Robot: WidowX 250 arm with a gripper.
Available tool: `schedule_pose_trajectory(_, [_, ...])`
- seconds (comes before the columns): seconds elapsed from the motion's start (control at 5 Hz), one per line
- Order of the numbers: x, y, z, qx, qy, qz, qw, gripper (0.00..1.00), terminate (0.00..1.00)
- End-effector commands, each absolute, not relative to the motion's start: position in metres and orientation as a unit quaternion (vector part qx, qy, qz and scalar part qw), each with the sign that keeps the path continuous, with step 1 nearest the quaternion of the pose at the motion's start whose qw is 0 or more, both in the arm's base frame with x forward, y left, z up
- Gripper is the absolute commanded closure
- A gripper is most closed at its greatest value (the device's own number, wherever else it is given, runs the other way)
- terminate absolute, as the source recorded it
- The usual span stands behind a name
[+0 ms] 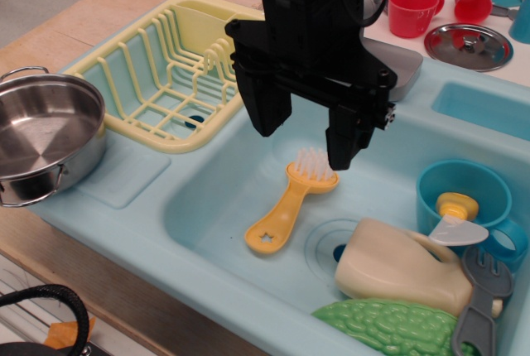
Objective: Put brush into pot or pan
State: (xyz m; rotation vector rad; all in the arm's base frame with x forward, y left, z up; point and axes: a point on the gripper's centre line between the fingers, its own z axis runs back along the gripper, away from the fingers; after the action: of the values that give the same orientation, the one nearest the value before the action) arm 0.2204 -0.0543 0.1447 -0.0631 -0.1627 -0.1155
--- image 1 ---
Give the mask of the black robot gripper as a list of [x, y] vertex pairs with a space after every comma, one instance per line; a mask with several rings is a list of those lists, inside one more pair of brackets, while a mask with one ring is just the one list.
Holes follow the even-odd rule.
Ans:
[[394, 118], [397, 76], [363, 46], [361, 31], [377, 15], [364, 0], [262, 0], [261, 21], [233, 20], [225, 31], [239, 93], [253, 127], [271, 136], [292, 113], [292, 95], [329, 109], [328, 161], [348, 170], [374, 128]]

